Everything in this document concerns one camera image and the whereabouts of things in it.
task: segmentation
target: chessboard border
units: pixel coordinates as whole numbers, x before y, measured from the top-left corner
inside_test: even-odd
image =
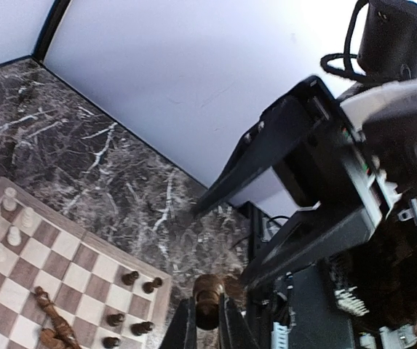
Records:
[[[62,216],[59,212],[43,204],[37,198],[27,193],[21,187],[11,182],[5,177],[0,177],[0,198],[4,195],[4,190],[8,187],[14,188],[17,191],[17,200],[26,206],[32,207],[35,212],[40,214],[44,219],[49,220],[60,229],[67,231],[73,236],[80,239],[81,243],[87,244],[92,248],[97,249],[104,255],[116,260],[117,262],[128,267],[130,270],[138,270],[143,275],[149,277],[160,277],[163,279],[163,286],[158,290],[158,297],[155,297],[153,313],[150,316],[152,322],[157,326],[164,325],[167,317],[167,312],[170,305],[172,277],[163,271],[133,257],[123,250],[111,245],[109,242],[103,240],[94,233],[89,232],[77,223]]]

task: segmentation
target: white wall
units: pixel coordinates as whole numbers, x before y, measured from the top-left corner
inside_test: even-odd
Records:
[[[240,135],[301,79],[342,52],[350,0],[73,0],[46,65],[201,183]],[[358,51],[366,11],[353,40]],[[234,203],[295,210],[272,172]]]
[[[0,63],[30,55],[54,0],[0,0]]]

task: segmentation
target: black marble surface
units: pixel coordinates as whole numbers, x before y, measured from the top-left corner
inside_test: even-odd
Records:
[[[32,60],[0,68],[0,176],[171,274],[168,320],[198,275],[247,262],[246,242],[230,250],[247,235],[242,216],[220,206],[195,220],[199,183]]]

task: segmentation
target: marble countertop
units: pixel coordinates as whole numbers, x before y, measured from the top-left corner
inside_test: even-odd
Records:
[[[0,176],[171,274],[168,320],[197,276],[247,262],[246,242],[231,250],[244,217],[220,206],[195,220],[199,183],[32,60],[0,68]]]

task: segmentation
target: wooden chessboard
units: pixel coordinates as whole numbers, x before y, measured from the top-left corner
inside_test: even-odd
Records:
[[[170,276],[79,227],[4,177],[0,177],[0,204],[8,187],[17,191],[18,205],[13,212],[1,205],[0,242],[7,258],[0,262],[0,349],[45,348],[39,343],[39,331],[51,326],[33,297],[35,286],[49,293],[83,348],[102,348],[104,337],[120,338],[121,349],[145,348],[147,334],[134,336],[130,325],[164,324]],[[30,228],[20,222],[25,207],[36,213]],[[7,243],[11,225],[21,230],[19,246]],[[121,277],[131,270],[138,271],[140,278],[125,286]],[[155,277],[163,279],[163,286],[146,294],[143,283]],[[108,326],[105,318],[112,313],[126,314],[121,326]]]

